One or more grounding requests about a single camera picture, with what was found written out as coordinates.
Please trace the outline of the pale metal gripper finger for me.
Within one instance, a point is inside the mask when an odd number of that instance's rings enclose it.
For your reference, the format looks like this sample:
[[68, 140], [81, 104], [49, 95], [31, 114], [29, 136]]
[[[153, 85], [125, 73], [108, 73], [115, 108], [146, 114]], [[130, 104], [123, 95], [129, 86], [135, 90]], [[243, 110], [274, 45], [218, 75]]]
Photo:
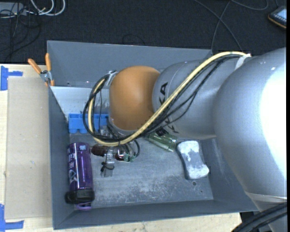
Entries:
[[105, 155], [105, 160], [102, 162], [101, 176], [112, 177], [115, 168], [114, 151], [109, 149]]

